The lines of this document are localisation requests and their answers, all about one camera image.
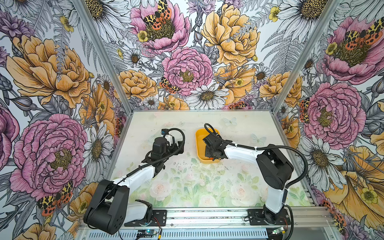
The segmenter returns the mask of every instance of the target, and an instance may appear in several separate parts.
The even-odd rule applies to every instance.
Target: floral tabletop
[[[135,112],[112,173],[113,179],[140,164],[162,128],[180,128],[186,139],[184,153],[171,157],[164,170],[132,193],[130,201],[145,200],[154,207],[263,206],[267,184],[256,165],[231,159],[217,164],[200,163],[195,132],[206,122],[218,129],[223,138],[238,143],[282,144],[268,111]],[[178,133],[174,137],[181,140]],[[291,206],[310,205],[300,183],[290,188],[286,202]]]

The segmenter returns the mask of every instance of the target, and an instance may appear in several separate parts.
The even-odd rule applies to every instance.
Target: black cable
[[[305,156],[299,151],[297,150],[296,148],[293,148],[293,147],[289,147],[289,146],[284,146],[284,145],[275,145],[275,146],[269,146],[269,147],[250,147],[250,146],[245,146],[245,145],[236,145],[232,142],[228,142],[226,140],[223,140],[221,137],[219,137],[219,135],[217,134],[217,132],[215,131],[215,129],[212,127],[212,125],[210,125],[209,123],[205,123],[204,124],[204,128],[206,129],[207,132],[209,132],[210,135],[214,136],[216,139],[228,144],[228,145],[231,145],[231,146],[235,146],[235,147],[242,147],[242,148],[246,148],[246,149],[251,149],[251,150],[258,150],[258,151],[262,151],[262,150],[270,150],[270,149],[275,149],[275,148],[281,148],[281,149],[288,149],[288,150],[291,150],[295,153],[297,153],[302,159],[303,159],[303,162],[304,162],[304,169],[303,169],[303,172],[301,173],[300,176],[298,176],[295,180],[292,180],[291,182],[287,183],[285,185],[285,188],[288,189],[292,184],[295,184],[297,182],[299,182],[300,180],[302,180],[306,174],[308,173],[308,162],[307,162],[307,159],[305,158]]]
[[[291,230],[289,231],[288,237],[285,239],[285,240],[289,240],[289,239],[291,238],[292,234],[293,234],[293,226],[294,226],[295,224],[293,223],[293,212],[292,212],[292,208],[291,208],[288,204],[286,204],[285,206],[289,209],[289,214],[291,215]]]

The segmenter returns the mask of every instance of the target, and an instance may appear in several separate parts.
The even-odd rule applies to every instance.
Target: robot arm
[[[274,224],[283,211],[287,195],[285,184],[291,178],[294,169],[283,153],[278,149],[257,151],[238,147],[237,145],[232,146],[220,141],[211,134],[205,137],[203,141],[207,145],[205,148],[206,157],[213,160],[239,159],[259,166],[264,181],[268,184],[268,195],[262,218],[268,223]]]

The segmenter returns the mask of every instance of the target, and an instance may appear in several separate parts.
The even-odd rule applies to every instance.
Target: pink peony
[[[19,123],[7,108],[0,106],[0,170],[7,164],[12,142],[19,134]]]
[[[352,143],[366,119],[357,89],[347,83],[322,83],[310,97],[307,112],[310,120],[304,124],[306,135],[323,139],[335,150]]]
[[[357,85],[375,76],[384,67],[384,37],[373,45],[364,43],[362,47],[357,46],[351,51],[345,48],[344,38],[347,31],[361,32],[368,29],[373,23],[374,21],[365,23],[365,20],[358,22],[358,18],[353,20],[351,17],[347,17],[333,32],[334,35],[328,39],[329,46],[322,63],[327,76],[332,75],[339,81],[349,81]],[[331,45],[332,43],[337,43],[336,49],[333,49],[335,44]]]
[[[143,46],[147,51],[143,51],[143,54],[148,55],[147,52],[151,55],[158,55],[163,52],[171,52],[180,46],[184,46],[188,42],[190,22],[189,18],[184,18],[184,15],[180,13],[179,6],[176,4],[172,5],[170,1],[167,0],[168,8],[172,11],[171,24],[174,27],[174,33],[172,37],[162,37],[157,39],[150,39],[142,42]],[[157,11],[157,3],[154,7],[148,5],[147,8],[144,8],[140,5],[139,8],[131,9],[131,32],[133,34],[138,34],[140,31],[146,31],[147,25],[144,23],[143,19],[146,16],[154,15]]]
[[[162,64],[164,77],[171,85],[178,86],[179,93],[184,96],[190,95],[191,90],[208,85],[212,80],[211,61],[205,54],[192,48],[177,49]]]
[[[15,143],[16,168],[11,189],[31,194],[37,200],[60,192],[69,182],[77,187],[85,175],[83,164],[87,133],[65,114],[26,127]]]

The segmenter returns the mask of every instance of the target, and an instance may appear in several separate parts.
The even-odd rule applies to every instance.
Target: black bracket
[[[251,226],[265,226],[265,225],[271,225],[269,223],[266,223],[263,218],[263,209],[248,209],[248,216],[249,224]],[[291,219],[289,218],[288,212],[286,209],[282,209],[281,217],[276,220],[276,223],[274,225],[291,225]]]
[[[167,210],[153,210],[152,218],[155,217],[161,227],[166,225],[167,221]],[[135,220],[131,222],[124,223],[125,227],[143,227],[143,223],[140,220]],[[158,227],[157,222],[152,220],[148,225],[149,227]]]

